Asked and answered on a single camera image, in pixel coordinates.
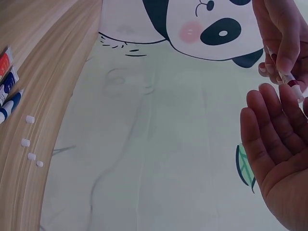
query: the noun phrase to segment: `panda ear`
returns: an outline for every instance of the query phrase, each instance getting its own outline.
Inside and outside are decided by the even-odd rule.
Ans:
[[[246,54],[243,56],[233,58],[233,62],[240,67],[250,68],[252,67],[263,55],[263,49],[260,49],[254,53]]]

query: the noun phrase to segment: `blue paint tube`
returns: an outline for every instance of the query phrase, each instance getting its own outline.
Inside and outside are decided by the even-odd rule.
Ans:
[[[6,97],[8,97],[15,83],[19,80],[19,77],[12,67],[10,72],[5,76],[4,81],[0,85],[0,107],[3,106]]]
[[[5,102],[4,106],[0,108],[0,124],[3,123],[15,110],[23,96],[24,90],[16,93],[10,100]]]

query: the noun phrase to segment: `left hand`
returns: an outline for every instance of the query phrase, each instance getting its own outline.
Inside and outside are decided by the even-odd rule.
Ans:
[[[288,85],[247,94],[241,137],[248,162],[272,214],[291,231],[308,230],[308,99],[304,112]]]

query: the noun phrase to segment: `panda illustration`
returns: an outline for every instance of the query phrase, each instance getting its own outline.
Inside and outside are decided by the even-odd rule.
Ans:
[[[185,55],[243,68],[263,54],[251,0],[103,0],[100,34],[117,47],[167,40]]]

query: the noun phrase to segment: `panda face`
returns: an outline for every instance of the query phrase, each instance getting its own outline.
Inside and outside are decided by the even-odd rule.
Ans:
[[[167,33],[181,53],[227,60],[263,48],[251,0],[169,0]]]

